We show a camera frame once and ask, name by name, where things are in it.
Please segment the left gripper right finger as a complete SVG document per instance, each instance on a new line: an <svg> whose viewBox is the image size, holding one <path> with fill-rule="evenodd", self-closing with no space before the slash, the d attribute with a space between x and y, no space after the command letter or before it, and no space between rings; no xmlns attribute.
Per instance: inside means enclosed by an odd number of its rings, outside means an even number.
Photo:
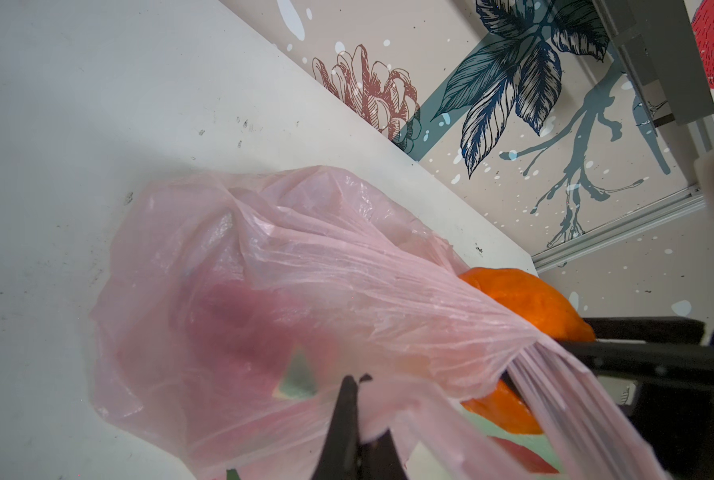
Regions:
<svg viewBox="0 0 714 480"><path fill-rule="evenodd" d="M390 430L359 448L360 480L407 480Z"/></svg>

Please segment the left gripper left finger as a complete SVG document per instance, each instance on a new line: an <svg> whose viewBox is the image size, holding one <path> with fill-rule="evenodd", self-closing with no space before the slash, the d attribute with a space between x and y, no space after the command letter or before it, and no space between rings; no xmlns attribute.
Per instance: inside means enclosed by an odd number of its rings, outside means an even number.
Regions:
<svg viewBox="0 0 714 480"><path fill-rule="evenodd" d="M320 459L311 479L358 479L359 458L358 383L348 375L342 380Z"/></svg>

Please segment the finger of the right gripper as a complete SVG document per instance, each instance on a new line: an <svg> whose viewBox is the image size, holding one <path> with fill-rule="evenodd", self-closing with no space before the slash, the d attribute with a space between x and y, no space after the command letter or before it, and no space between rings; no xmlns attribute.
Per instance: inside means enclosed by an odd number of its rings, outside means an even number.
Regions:
<svg viewBox="0 0 714 480"><path fill-rule="evenodd" d="M559 343L597 375L690 390L714 390L714 346L663 343Z"/></svg>
<svg viewBox="0 0 714 480"><path fill-rule="evenodd" d="M585 318L598 339L664 344L699 344L705 324L684 317Z"/></svg>

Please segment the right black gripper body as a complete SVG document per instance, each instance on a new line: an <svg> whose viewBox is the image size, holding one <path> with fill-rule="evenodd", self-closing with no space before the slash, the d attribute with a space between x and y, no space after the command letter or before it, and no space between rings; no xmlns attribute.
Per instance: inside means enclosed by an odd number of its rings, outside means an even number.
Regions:
<svg viewBox="0 0 714 480"><path fill-rule="evenodd" d="M673 479L714 479L714 391L640 384L629 420Z"/></svg>

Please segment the pink plastic bag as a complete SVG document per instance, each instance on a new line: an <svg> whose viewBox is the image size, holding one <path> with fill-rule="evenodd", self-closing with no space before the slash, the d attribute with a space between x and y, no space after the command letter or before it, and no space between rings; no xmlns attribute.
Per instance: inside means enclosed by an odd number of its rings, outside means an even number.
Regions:
<svg viewBox="0 0 714 480"><path fill-rule="evenodd" d="M203 173L148 188L91 317L93 404L194 476L313 474L339 387L363 440L422 443L461 479L529 470L463 415L511 377L572 479L661 479L594 375L462 279L465 263L353 173Z"/></svg>

